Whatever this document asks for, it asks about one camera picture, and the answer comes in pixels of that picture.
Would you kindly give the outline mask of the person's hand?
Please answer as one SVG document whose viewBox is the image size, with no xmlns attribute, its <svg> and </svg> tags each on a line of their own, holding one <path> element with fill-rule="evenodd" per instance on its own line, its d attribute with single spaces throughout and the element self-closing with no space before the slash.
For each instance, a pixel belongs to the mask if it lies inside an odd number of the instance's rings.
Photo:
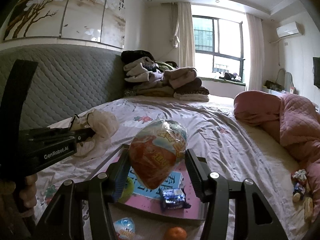
<svg viewBox="0 0 320 240">
<path fill-rule="evenodd" d="M 11 194 L 14 189 L 18 192 L 18 205 L 20 206 L 19 213 L 23 218 L 31 217 L 34 214 L 34 207 L 37 204 L 36 199 L 36 182 L 38 176 L 20 177 L 17 182 L 1 180 L 1 194 Z"/>
</svg>

